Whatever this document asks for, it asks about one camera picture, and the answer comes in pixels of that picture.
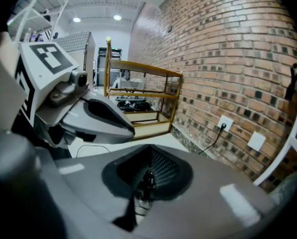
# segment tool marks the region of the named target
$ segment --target white floor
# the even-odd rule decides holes
[[[177,141],[176,138],[170,133],[144,140],[131,141],[121,144],[94,144],[84,142],[82,139],[76,138],[73,141],[73,143],[69,146],[69,151],[72,157],[87,157],[105,154],[108,152],[112,152],[119,149],[125,149],[139,144],[157,144],[187,151],[187,149],[179,141]]]

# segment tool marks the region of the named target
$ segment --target white ceiling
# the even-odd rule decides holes
[[[31,0],[20,0],[14,13],[19,13]],[[59,0],[38,0],[34,8],[43,12],[46,8],[51,12],[60,9]],[[62,17],[70,27],[75,27],[72,19],[81,18],[79,25],[114,25],[131,28],[143,2],[159,6],[165,0],[68,0]],[[114,15],[120,15],[122,20],[116,21]]]

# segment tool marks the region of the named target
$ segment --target bottle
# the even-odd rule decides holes
[[[36,38],[37,38],[37,31],[34,31],[32,36],[31,36],[30,42],[35,42]]]
[[[31,28],[28,28],[28,31],[24,34],[23,42],[29,42],[31,37]]]
[[[39,34],[38,42],[43,42],[42,34]]]

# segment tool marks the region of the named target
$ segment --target black mesh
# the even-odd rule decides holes
[[[155,189],[152,200],[167,200],[186,190],[192,180],[190,165],[154,145],[142,148],[109,163],[103,170],[102,179],[116,196],[129,198],[147,171],[154,175]]]

